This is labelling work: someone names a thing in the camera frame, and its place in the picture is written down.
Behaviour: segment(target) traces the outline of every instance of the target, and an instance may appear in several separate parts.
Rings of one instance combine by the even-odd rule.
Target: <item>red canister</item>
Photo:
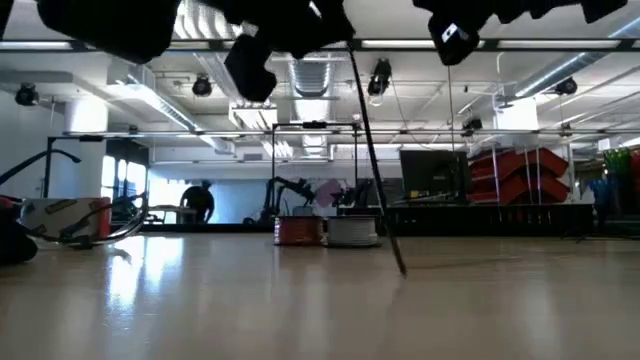
[[[276,218],[275,245],[321,246],[322,218],[319,216],[280,216]]]

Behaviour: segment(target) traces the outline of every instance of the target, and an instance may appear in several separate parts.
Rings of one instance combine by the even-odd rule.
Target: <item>security camera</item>
[[[462,137],[470,137],[475,130],[482,130],[482,120],[479,117],[470,117],[462,122]]]
[[[211,95],[213,86],[209,81],[209,76],[207,76],[206,74],[198,74],[198,79],[193,84],[191,90],[193,91],[193,94],[195,96],[206,97]]]
[[[558,83],[553,90],[558,95],[573,95],[578,91],[578,83],[570,77]]]
[[[391,78],[391,64],[387,59],[378,59],[373,75],[369,80],[367,92],[369,96],[382,96],[389,87],[389,79]]]
[[[36,84],[22,83],[16,92],[16,103],[22,106],[35,106],[40,101],[40,95],[36,91]]]

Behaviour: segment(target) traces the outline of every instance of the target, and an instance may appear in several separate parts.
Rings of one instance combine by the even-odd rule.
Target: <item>wire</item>
[[[398,90],[396,89],[396,82],[393,81],[393,79],[391,79],[391,86],[393,87],[393,94],[396,97],[396,104],[398,104],[398,111],[400,112],[400,118],[402,119],[402,122],[404,123],[404,128],[407,130],[409,129],[409,123],[407,123],[407,119],[404,117],[404,112],[402,111],[402,106],[400,105],[400,97],[398,96]],[[436,140],[438,140],[438,137],[440,135],[436,135],[433,140],[431,140],[431,142],[428,145],[424,145],[422,144],[422,142],[420,142],[418,139],[416,139],[415,136],[413,136],[413,134],[409,131],[407,131],[407,135],[411,136],[411,138],[413,139],[414,144],[420,146],[421,148],[427,149],[427,150],[433,150],[433,148],[429,147],[429,145],[432,145],[433,143],[436,142]]]
[[[358,89],[358,100],[360,102],[360,111],[362,112],[362,123],[364,124],[365,138],[367,139],[367,147],[369,148],[369,157],[371,158],[371,170],[373,171],[373,177],[375,179],[376,191],[378,193],[378,201],[380,202],[380,214],[382,215],[382,223],[387,229],[387,235],[391,242],[391,248],[393,255],[396,259],[398,269],[403,276],[407,276],[407,266],[402,258],[402,252],[400,251],[400,244],[398,239],[393,235],[391,224],[389,223],[389,217],[387,216],[387,198],[382,188],[382,178],[380,176],[380,169],[378,168],[378,161],[376,158],[376,150],[373,146],[373,136],[371,135],[371,124],[369,123],[369,115],[367,115],[367,104],[364,99],[364,91],[362,90],[362,81],[360,80],[360,72],[358,71],[358,64],[356,63],[356,57],[353,53],[353,43],[349,41],[347,43],[349,50],[349,58],[351,59],[351,67],[353,68],[353,76],[356,79],[356,88]]]

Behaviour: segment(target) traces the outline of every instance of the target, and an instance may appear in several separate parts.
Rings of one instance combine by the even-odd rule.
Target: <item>red stacked chairs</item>
[[[537,172],[538,158],[540,185]],[[535,150],[526,153],[513,149],[497,150],[497,169],[494,169],[491,151],[483,152],[471,161],[471,201],[497,202],[496,172],[501,205],[530,204],[532,199],[537,203],[538,188],[544,203],[561,203],[567,199],[570,189],[558,178],[567,171],[568,163],[549,149],[541,148],[538,155]]]

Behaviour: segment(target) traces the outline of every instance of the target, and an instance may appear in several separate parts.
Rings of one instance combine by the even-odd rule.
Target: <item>window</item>
[[[103,158],[101,196],[108,197],[113,201],[114,196],[133,196],[146,190],[147,168],[144,165],[134,162],[127,164],[124,160],[119,160],[117,165],[116,167],[116,160],[113,157],[105,156]],[[142,205],[142,199],[136,200],[135,205]]]
[[[100,196],[113,200],[114,178],[116,174],[116,159],[112,156],[102,158],[102,187]]]
[[[130,162],[127,166],[127,196],[140,194],[147,189],[147,168],[144,165]],[[142,199],[137,199],[134,204],[142,205]]]
[[[149,205],[180,205],[180,198],[184,191],[190,187],[184,180],[170,180],[149,172]],[[164,218],[165,224],[175,224],[174,212],[151,212],[160,218]]]

